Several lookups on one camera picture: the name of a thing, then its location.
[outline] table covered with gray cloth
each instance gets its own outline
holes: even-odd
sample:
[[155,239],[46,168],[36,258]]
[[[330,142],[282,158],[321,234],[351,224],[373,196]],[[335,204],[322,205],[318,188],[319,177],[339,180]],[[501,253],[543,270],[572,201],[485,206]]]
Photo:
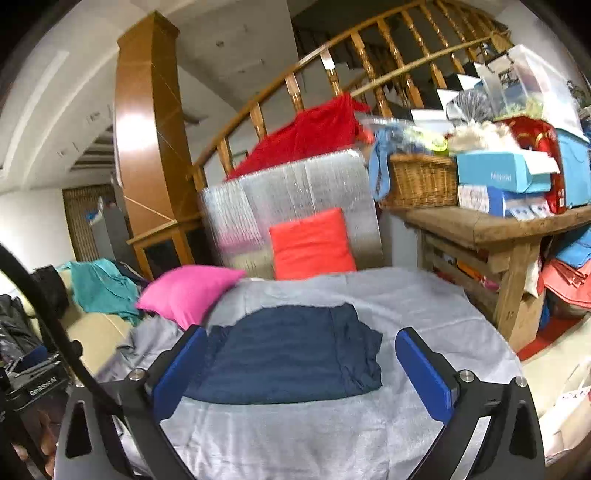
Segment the table covered with gray cloth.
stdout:
[[[356,397],[278,405],[218,405],[184,397],[161,425],[201,480],[404,480],[426,453],[441,423],[432,420],[394,352],[394,339],[414,327],[456,368],[484,381],[508,382],[519,360],[463,291],[435,275],[379,268],[306,281],[244,280],[212,310],[208,325],[233,325],[262,307],[286,304],[355,306],[359,320],[383,334],[377,356],[383,387]],[[100,373],[120,378],[147,368],[182,332],[155,317],[132,330]],[[488,421],[481,420],[454,478],[464,478]],[[124,448],[141,459],[128,434]]]

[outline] teal cloth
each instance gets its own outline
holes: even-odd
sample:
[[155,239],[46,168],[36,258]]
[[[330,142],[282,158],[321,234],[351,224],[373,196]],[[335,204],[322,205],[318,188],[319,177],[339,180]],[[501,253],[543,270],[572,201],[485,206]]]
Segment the teal cloth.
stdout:
[[94,262],[68,262],[61,270],[72,271],[74,301],[86,313],[119,315],[132,325],[139,323],[138,287],[121,275],[113,262],[99,258]]

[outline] pink pillow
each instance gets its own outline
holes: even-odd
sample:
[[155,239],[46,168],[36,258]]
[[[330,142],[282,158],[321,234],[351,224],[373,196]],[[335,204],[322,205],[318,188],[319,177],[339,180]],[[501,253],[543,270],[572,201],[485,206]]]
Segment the pink pillow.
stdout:
[[186,330],[201,325],[211,306],[245,274],[208,265],[178,267],[148,285],[135,306],[156,312]]

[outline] red pillow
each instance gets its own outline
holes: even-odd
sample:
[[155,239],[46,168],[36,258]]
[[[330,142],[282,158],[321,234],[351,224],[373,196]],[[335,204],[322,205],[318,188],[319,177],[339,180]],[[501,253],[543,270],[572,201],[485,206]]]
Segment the red pillow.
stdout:
[[277,280],[357,271],[340,208],[272,226],[269,233]]

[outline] metal screw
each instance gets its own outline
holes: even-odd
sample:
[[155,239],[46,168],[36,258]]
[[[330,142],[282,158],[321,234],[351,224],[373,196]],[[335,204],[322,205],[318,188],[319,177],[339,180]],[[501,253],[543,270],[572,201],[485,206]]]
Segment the metal screw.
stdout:
[[525,377],[515,377],[515,383],[520,387],[527,387],[527,379]]
[[129,372],[127,378],[133,380],[134,382],[137,382],[138,380],[141,380],[145,374],[146,370],[144,370],[143,368],[134,368],[131,372]]
[[460,378],[466,383],[471,383],[474,382],[476,377],[474,376],[474,373],[470,372],[469,370],[462,370],[460,372]]

